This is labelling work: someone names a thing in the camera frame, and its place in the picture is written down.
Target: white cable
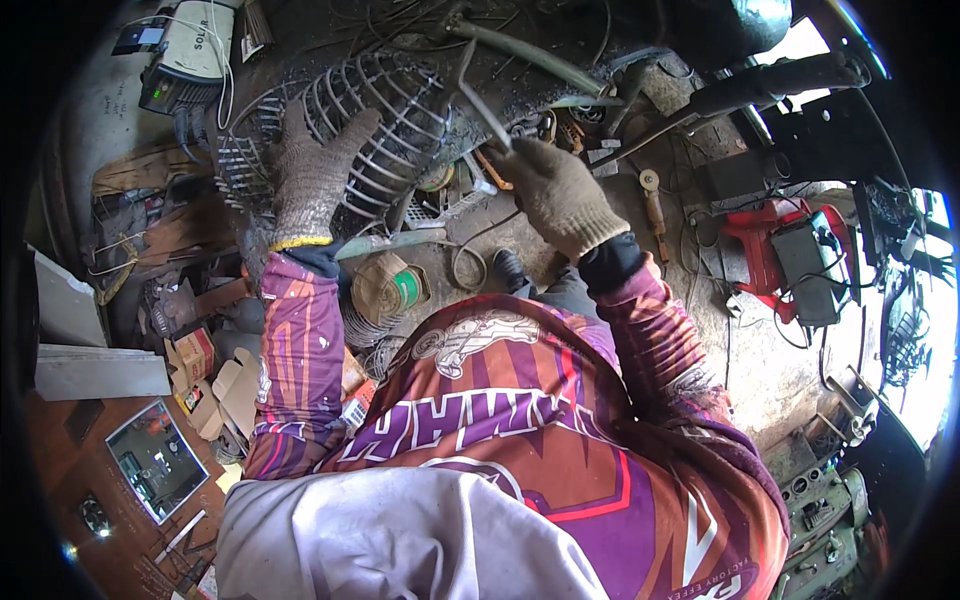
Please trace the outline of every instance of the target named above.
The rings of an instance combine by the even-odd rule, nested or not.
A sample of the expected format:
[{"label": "white cable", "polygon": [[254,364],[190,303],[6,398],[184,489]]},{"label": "white cable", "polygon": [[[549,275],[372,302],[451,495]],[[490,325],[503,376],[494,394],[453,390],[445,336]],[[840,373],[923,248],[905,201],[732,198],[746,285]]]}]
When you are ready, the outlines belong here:
[{"label": "white cable", "polygon": [[[217,35],[217,19],[214,16],[216,12],[216,5],[213,4],[213,0],[210,0],[210,25],[213,26],[213,36],[217,38],[217,45],[220,46],[220,62],[223,65],[227,66],[226,71],[224,72],[224,87],[220,90],[220,102],[217,104],[217,128],[224,130],[227,128],[227,125],[230,123],[230,116],[233,114],[233,69],[230,68],[229,56],[224,49],[224,42],[221,41],[220,36]],[[221,123],[220,115],[224,112],[224,96],[227,95],[227,73],[230,75],[230,102],[227,105],[227,118]]]},{"label": "white cable", "polygon": [[[217,27],[217,23],[213,19],[213,6],[214,6],[213,0],[210,0],[210,21],[211,21],[211,25],[214,27],[214,31],[207,29],[200,23],[191,23],[190,21],[184,21],[183,19],[178,19],[168,14],[154,14],[151,16],[144,16],[144,17],[135,19],[130,23],[127,23],[123,27],[130,27],[131,25],[136,25],[137,23],[141,23],[143,21],[151,21],[156,18],[161,18],[161,19],[167,19],[168,21],[174,21],[175,23],[179,23],[181,25],[186,25],[187,27],[196,27],[198,30],[206,34],[210,34],[211,36],[213,36],[215,40],[217,40],[217,46],[220,47],[220,56],[219,56],[220,72],[224,76],[224,86],[220,90],[220,103],[217,105],[217,128],[224,130],[227,128],[227,125],[229,125],[230,116],[233,113],[233,69],[230,68],[230,63],[229,63],[229,60],[227,59],[227,52],[224,48],[224,42],[220,39],[220,36],[218,36],[215,31]],[[227,96],[228,78],[229,78],[229,86],[230,86],[230,96],[229,96],[229,103],[227,106],[227,119],[225,119],[224,121],[221,121],[221,115],[223,114],[223,108],[224,108],[224,99]]]}]

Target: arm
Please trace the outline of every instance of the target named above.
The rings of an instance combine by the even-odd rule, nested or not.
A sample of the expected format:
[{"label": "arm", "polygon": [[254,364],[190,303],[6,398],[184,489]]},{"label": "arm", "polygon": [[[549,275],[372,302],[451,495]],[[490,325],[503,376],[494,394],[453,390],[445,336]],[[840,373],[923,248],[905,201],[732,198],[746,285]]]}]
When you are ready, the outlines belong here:
[{"label": "arm", "polygon": [[587,252],[580,274],[597,315],[611,325],[637,416],[654,424],[697,417],[730,425],[730,399],[707,364],[693,320],[634,235],[622,233]]},{"label": "arm", "polygon": [[530,225],[577,265],[597,315],[612,326],[637,415],[654,424],[693,414],[729,423],[730,403],[713,384],[696,327],[587,166],[528,138],[515,139],[513,150],[494,160]]},{"label": "arm", "polygon": [[[244,464],[248,479],[308,474],[343,439],[343,429],[331,426],[341,413],[344,364],[339,269],[332,258],[338,247],[271,252],[267,261],[260,393]],[[302,260],[308,251],[315,255],[312,262],[326,268]]]},{"label": "arm", "polygon": [[340,417],[344,326],[337,301],[330,217],[343,198],[350,165],[380,122],[358,113],[321,146],[310,135],[300,100],[292,101],[273,160],[276,231],[261,289],[265,323],[260,390],[248,479],[300,477],[343,439]]}]

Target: knit glove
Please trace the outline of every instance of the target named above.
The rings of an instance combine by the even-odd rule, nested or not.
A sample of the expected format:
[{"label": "knit glove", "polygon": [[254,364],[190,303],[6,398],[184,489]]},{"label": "knit glove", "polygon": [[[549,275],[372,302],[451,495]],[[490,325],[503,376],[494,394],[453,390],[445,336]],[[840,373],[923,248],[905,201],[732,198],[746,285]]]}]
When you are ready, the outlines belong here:
[{"label": "knit glove", "polygon": [[535,139],[519,137],[513,143],[511,152],[494,157],[496,169],[514,185],[530,225],[574,265],[630,230],[579,158]]},{"label": "knit glove", "polygon": [[344,197],[350,165],[379,123],[380,113],[367,108],[321,146],[307,129],[303,103],[295,100],[287,105],[283,136],[273,152],[276,232],[272,252],[333,241],[330,217]]}]

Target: mirror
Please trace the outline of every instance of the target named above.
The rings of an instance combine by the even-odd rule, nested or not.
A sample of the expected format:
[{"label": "mirror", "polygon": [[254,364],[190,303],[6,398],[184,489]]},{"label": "mirror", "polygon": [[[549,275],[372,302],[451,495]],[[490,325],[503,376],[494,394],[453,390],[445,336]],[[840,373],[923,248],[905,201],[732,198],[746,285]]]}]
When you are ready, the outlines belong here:
[{"label": "mirror", "polygon": [[157,524],[209,476],[159,397],[110,434],[107,446]]}]

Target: sneaker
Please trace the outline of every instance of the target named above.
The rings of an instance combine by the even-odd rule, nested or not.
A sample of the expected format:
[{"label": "sneaker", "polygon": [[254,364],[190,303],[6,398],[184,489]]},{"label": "sneaker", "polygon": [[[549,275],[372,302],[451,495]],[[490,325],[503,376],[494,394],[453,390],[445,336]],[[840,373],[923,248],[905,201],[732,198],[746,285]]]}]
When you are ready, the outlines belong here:
[{"label": "sneaker", "polygon": [[507,288],[508,294],[527,282],[527,274],[523,272],[519,257],[509,248],[501,248],[493,255],[493,274]]}]

